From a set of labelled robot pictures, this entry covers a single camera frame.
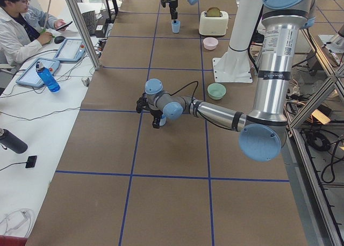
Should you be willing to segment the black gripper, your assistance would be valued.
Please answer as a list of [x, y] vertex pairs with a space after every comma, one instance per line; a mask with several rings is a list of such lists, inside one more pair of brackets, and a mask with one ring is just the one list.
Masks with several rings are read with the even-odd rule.
[[161, 121], [163, 112], [161, 110], [150, 109], [150, 113], [154, 117], [153, 122], [152, 122], [153, 128], [160, 128], [160, 121]]
[[177, 17], [178, 17], [178, 13], [177, 13], [178, 0], [168, 0], [168, 3], [169, 3], [169, 8], [170, 8], [172, 23], [176, 24]]

